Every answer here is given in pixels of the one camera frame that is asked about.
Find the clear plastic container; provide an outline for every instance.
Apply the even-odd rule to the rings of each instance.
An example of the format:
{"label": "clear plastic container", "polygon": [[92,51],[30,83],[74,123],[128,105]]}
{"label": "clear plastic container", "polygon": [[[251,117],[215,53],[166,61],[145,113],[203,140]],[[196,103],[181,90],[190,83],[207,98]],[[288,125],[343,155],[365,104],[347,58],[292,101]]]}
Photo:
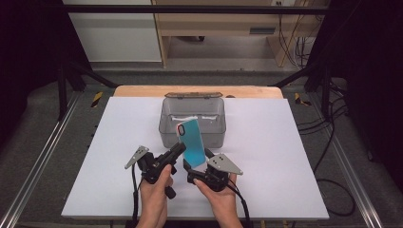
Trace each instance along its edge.
{"label": "clear plastic container", "polygon": [[165,98],[159,126],[163,146],[177,143],[177,125],[191,119],[198,120],[205,148],[222,147],[226,130],[222,98]]}

